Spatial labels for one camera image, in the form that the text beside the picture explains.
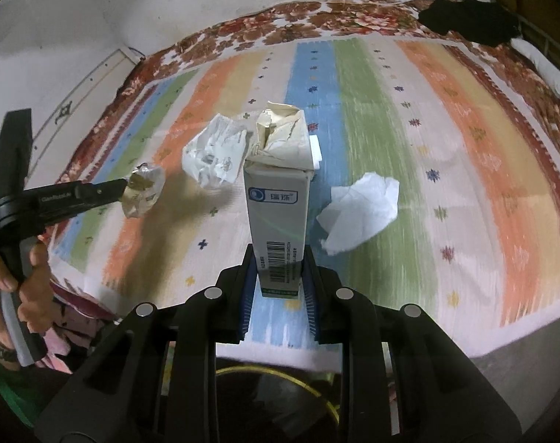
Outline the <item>person's left hand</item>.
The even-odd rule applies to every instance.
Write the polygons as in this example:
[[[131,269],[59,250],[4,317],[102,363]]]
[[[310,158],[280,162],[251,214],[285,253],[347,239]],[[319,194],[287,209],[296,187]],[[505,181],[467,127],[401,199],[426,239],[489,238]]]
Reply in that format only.
[[[33,333],[44,335],[52,327],[55,319],[51,288],[51,268],[49,268],[49,254],[47,246],[38,240],[30,252],[31,275],[18,283],[11,275],[4,261],[0,258],[0,291],[4,293],[17,292],[21,300],[17,309],[17,316]],[[7,324],[4,322],[0,307],[0,345],[14,350]]]

